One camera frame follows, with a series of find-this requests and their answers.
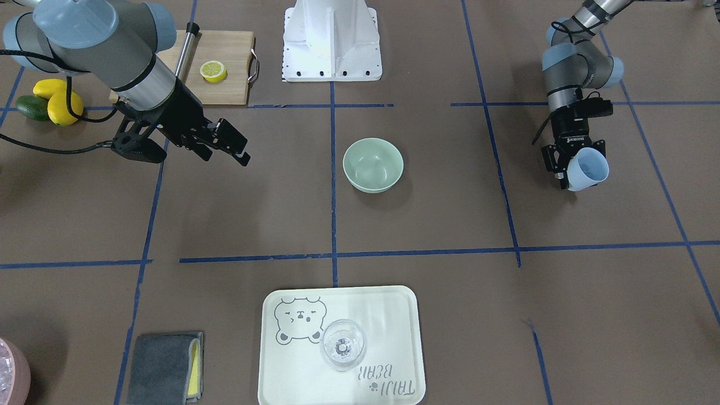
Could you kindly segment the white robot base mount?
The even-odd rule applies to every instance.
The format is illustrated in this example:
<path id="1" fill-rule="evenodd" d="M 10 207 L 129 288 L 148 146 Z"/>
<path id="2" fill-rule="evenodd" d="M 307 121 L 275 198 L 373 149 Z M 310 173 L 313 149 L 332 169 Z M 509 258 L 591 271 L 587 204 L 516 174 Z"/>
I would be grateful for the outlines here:
<path id="1" fill-rule="evenodd" d="M 365 1 L 296 1 L 283 16 L 284 82 L 374 82 L 383 77 L 380 28 Z"/>

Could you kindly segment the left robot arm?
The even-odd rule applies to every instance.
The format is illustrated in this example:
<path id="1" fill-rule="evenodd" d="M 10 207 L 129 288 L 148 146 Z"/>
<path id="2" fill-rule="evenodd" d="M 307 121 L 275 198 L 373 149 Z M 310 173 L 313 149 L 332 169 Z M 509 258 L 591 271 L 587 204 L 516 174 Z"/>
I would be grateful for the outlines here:
<path id="1" fill-rule="evenodd" d="M 540 138 L 546 126 L 551 127 L 553 142 L 542 148 L 543 163 L 563 190 L 585 190 L 609 176 L 605 141 L 592 140 L 589 120 L 609 117 L 614 105 L 583 92 L 620 83 L 623 61 L 602 53 L 592 39 L 629 5 L 629 1 L 584 1 L 576 13 L 553 21 L 548 28 L 548 49 L 542 56 L 548 117 L 533 140 Z"/>

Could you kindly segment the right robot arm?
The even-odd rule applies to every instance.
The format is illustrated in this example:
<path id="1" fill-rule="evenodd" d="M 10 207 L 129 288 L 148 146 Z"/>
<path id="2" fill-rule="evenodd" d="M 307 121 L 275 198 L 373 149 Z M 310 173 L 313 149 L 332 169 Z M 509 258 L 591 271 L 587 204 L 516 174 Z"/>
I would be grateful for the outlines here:
<path id="1" fill-rule="evenodd" d="M 177 39 L 172 14 L 159 3 L 129 1 L 21 1 L 29 11 L 3 28 L 3 56 L 36 71 L 70 78 L 92 74 L 118 95 L 123 121 L 113 139 L 97 145 L 134 161 L 160 164 L 170 143 L 204 161 L 213 151 L 241 166 L 250 161 L 247 139 L 226 119 L 205 117 L 201 101 L 158 53 Z"/>

